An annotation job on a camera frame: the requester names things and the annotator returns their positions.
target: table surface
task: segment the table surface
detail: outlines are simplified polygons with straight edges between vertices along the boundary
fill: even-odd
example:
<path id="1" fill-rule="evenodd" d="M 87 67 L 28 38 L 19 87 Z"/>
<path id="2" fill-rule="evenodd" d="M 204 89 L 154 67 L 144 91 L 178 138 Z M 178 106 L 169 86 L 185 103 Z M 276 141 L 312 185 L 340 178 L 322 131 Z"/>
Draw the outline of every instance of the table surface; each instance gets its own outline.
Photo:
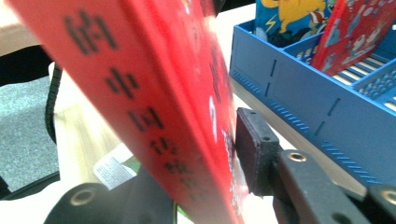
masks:
<path id="1" fill-rule="evenodd" d="M 222 12 L 216 18 L 218 39 L 227 67 L 229 67 L 231 58 L 233 26 L 252 20 L 254 16 L 255 5 L 249 5 Z M 334 182 L 359 194 L 364 193 L 364 186 L 328 159 L 235 81 L 233 81 L 233 90 L 236 94 L 234 95 L 235 108 L 250 107 L 262 113 L 268 123 L 275 128 L 283 148 L 299 148 L 310 153 Z M 110 150 L 119 145 L 121 140 L 113 133 L 67 73 L 63 75 L 55 106 L 55 128 L 62 181 L 70 186 L 85 182 L 99 182 L 93 174 L 93 166 Z"/>

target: gray carpet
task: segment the gray carpet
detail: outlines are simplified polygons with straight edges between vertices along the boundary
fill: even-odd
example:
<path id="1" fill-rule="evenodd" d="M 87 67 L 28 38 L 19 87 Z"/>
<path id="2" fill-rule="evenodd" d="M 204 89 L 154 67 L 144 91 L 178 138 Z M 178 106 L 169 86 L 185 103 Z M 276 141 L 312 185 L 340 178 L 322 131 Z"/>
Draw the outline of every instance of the gray carpet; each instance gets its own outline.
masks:
<path id="1" fill-rule="evenodd" d="M 44 112 L 49 78 L 0 87 L 0 176 L 14 191 L 58 170 Z"/>

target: colorful book cover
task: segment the colorful book cover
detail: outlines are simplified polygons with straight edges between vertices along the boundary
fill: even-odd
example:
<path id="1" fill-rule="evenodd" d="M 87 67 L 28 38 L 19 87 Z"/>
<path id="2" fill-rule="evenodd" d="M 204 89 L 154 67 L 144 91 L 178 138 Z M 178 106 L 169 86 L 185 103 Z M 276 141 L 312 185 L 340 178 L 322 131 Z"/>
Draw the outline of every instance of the colorful book cover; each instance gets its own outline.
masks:
<path id="1" fill-rule="evenodd" d="M 255 34 L 283 48 L 324 30 L 335 0 L 257 0 Z"/>
<path id="2" fill-rule="evenodd" d="M 212 1 L 8 2 L 194 223 L 243 223 Z"/>
<path id="3" fill-rule="evenodd" d="M 373 53 L 395 19 L 395 0 L 338 1 L 312 66 L 334 76 L 361 61 Z"/>

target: black cable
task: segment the black cable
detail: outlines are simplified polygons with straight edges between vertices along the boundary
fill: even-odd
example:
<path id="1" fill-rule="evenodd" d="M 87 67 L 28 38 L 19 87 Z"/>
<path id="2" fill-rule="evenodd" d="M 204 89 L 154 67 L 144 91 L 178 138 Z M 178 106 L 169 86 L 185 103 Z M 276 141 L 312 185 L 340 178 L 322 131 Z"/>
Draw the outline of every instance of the black cable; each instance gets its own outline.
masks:
<path id="1" fill-rule="evenodd" d="M 45 112 L 47 132 L 49 134 L 49 137 L 52 139 L 52 141 L 55 144 L 56 144 L 56 135 L 55 135 L 55 126 L 53 123 L 53 112 L 55 108 L 56 98 L 58 96 L 59 86 L 61 85 L 61 78 L 62 78 L 62 68 L 57 64 L 55 64 L 55 68 L 52 74 L 52 80 L 50 81 L 49 95 L 47 98 L 46 112 Z"/>

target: blue basket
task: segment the blue basket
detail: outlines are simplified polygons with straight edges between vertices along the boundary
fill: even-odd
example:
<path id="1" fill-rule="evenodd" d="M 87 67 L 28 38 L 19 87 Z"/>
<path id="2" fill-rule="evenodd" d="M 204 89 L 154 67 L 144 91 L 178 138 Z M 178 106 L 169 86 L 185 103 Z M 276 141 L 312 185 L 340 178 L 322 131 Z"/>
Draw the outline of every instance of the blue basket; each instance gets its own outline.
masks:
<path id="1" fill-rule="evenodd" d="M 364 186 L 396 185 L 396 31 L 334 77 L 309 65 L 320 35 L 283 49 L 233 29 L 230 75 Z"/>

